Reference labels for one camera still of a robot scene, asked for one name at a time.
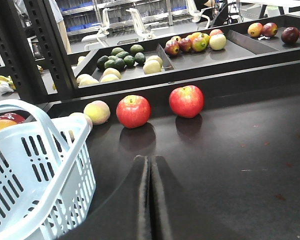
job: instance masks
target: orange fruit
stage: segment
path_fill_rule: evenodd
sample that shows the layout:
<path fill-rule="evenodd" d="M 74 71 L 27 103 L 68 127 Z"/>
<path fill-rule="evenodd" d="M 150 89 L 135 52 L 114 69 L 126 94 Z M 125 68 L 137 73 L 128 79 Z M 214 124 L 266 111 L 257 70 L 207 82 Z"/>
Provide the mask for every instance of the orange fruit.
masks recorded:
<path fill-rule="evenodd" d="M 16 124 L 15 121 L 9 119 L 0 119 L 0 130 Z"/>
<path fill-rule="evenodd" d="M 196 31 L 196 32 L 192 33 L 191 35 L 195 36 L 195 38 L 196 38 L 196 37 L 199 37 L 201 34 L 202 34 L 202 32 Z"/>

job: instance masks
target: person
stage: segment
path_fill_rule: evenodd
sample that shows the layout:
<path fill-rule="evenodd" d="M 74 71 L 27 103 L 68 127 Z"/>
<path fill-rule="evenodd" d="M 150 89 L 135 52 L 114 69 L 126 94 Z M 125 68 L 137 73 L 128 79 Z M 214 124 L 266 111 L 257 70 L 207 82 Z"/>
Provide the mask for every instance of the person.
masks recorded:
<path fill-rule="evenodd" d="M 18 9 L 18 11 L 20 11 L 21 14 L 28 14 L 24 0 L 13 0 L 13 1 L 14 1 L 16 8 Z M 71 54 L 72 51 L 71 51 L 71 46 L 70 46 L 70 42 L 69 42 L 68 35 L 67 35 L 65 21 L 61 14 L 61 11 L 58 7 L 58 4 L 57 4 L 56 0 L 49 0 L 49 3 L 51 5 L 54 19 L 58 26 L 59 32 L 60 32 L 60 36 L 61 36 L 62 42 L 64 44 L 65 51 L 67 54 Z"/>
<path fill-rule="evenodd" d="M 202 9 L 214 7 L 216 5 L 216 2 L 215 0 L 194 0 L 194 4 L 196 6 L 196 9 L 198 11 L 201 11 Z M 212 9 L 205 10 L 203 14 L 208 16 L 210 20 L 214 18 Z M 202 17 L 198 23 L 203 21 L 206 21 L 206 19 Z"/>

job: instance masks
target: apple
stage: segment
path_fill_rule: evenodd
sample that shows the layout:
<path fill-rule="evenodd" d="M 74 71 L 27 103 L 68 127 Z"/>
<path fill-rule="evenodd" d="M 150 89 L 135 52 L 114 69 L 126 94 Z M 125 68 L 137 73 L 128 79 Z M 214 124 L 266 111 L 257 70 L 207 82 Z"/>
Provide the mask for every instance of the apple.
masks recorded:
<path fill-rule="evenodd" d="M 213 29 L 210 33 L 209 33 L 209 36 L 213 36 L 213 35 L 216 35 L 216 34 L 223 34 L 222 30 L 220 29 Z"/>
<path fill-rule="evenodd" d="M 281 40 L 285 44 L 294 44 L 299 38 L 299 30 L 294 26 L 289 26 L 281 33 Z"/>
<path fill-rule="evenodd" d="M 146 124 L 150 118 L 151 107 L 143 96 L 128 95 L 118 103 L 115 113 L 123 126 L 134 129 Z"/>
<path fill-rule="evenodd" d="M 94 124 L 91 120 L 91 118 L 87 115 L 87 114 L 84 114 L 82 112 L 73 112 L 69 115 L 69 117 L 72 117 L 72 116 L 81 116 L 81 117 L 84 117 L 86 119 L 86 121 L 88 122 L 88 125 L 90 127 L 90 131 L 92 130 Z"/>
<path fill-rule="evenodd" d="M 192 41 L 190 38 L 182 38 L 179 41 L 179 48 L 182 52 L 190 52 Z"/>
<path fill-rule="evenodd" d="M 22 124 L 26 119 L 14 112 L 7 112 L 4 115 L 0 116 L 0 119 L 8 119 L 8 120 L 12 120 L 15 121 L 17 124 Z"/>
<path fill-rule="evenodd" d="M 253 37 L 253 38 L 258 38 L 260 37 L 261 35 L 261 31 L 262 31 L 262 28 L 264 26 L 260 23 L 260 22 L 255 22 L 255 23 L 252 23 L 249 27 L 248 27 L 248 34 L 250 37 Z"/>
<path fill-rule="evenodd" d="M 192 119 L 204 107 L 204 94 L 194 85 L 178 87 L 170 93 L 169 105 L 174 114 Z"/>
<path fill-rule="evenodd" d="M 263 25 L 261 34 L 265 37 L 271 38 L 274 37 L 278 32 L 278 26 L 274 22 L 268 22 Z"/>
<path fill-rule="evenodd" d="M 171 38 L 172 41 L 175 40 L 175 41 L 177 41 L 177 42 L 180 42 L 181 39 L 182 39 L 182 38 L 181 38 L 180 36 L 173 36 L 173 37 Z"/>
<path fill-rule="evenodd" d="M 88 103 L 84 107 L 83 113 L 90 117 L 93 125 L 104 124 L 110 117 L 109 106 L 101 100 Z"/>
<path fill-rule="evenodd" d="M 210 48 L 213 50 L 221 50 L 226 46 L 227 39 L 224 34 L 217 34 L 210 37 Z"/>
<path fill-rule="evenodd" d="M 202 36 L 193 39 L 191 47 L 195 52 L 201 52 L 207 48 L 208 44 Z"/>
<path fill-rule="evenodd" d="M 171 57 L 178 55 L 179 49 L 179 43 L 176 40 L 171 40 L 171 42 L 167 43 L 164 47 L 165 53 Z"/>

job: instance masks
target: shelving unit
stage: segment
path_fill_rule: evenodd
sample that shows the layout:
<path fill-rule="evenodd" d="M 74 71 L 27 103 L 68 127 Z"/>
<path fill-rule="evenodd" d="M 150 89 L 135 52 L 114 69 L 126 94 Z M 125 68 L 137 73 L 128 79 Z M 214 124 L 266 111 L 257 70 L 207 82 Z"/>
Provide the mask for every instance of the shelving unit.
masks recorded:
<path fill-rule="evenodd" d="M 133 26 L 130 13 L 126 10 L 136 8 L 139 10 L 145 23 L 160 22 L 161 25 L 189 19 L 185 0 L 93 0 L 93 5 L 78 7 L 82 0 L 57 0 L 64 22 L 69 28 L 68 36 L 74 37 L 97 32 L 99 27 L 86 27 L 86 24 L 102 22 L 101 13 L 104 8 L 109 9 L 109 30 L 113 32 L 127 31 Z"/>

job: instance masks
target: basket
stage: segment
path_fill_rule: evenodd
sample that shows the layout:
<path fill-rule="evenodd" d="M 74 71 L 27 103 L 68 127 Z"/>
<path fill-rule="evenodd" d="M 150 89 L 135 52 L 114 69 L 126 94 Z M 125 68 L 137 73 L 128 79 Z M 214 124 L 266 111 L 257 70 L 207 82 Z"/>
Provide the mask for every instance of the basket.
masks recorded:
<path fill-rule="evenodd" d="M 96 189 L 83 117 L 50 119 L 22 100 L 0 113 L 29 112 L 36 121 L 0 130 L 0 240 L 52 240 L 82 223 Z"/>

